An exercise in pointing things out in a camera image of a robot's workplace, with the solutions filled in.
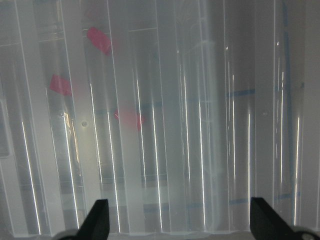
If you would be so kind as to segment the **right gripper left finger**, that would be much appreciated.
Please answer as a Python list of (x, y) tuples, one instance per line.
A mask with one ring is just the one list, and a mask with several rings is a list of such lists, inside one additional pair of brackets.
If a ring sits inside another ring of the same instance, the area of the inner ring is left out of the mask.
[(107, 199), (95, 201), (75, 240), (107, 240), (110, 233), (109, 202)]

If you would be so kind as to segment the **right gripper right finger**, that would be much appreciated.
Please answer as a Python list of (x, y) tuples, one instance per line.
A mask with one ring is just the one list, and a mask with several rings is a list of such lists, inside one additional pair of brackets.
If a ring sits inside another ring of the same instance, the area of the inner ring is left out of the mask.
[(292, 228), (262, 197), (250, 200), (250, 232), (256, 240), (296, 240)]

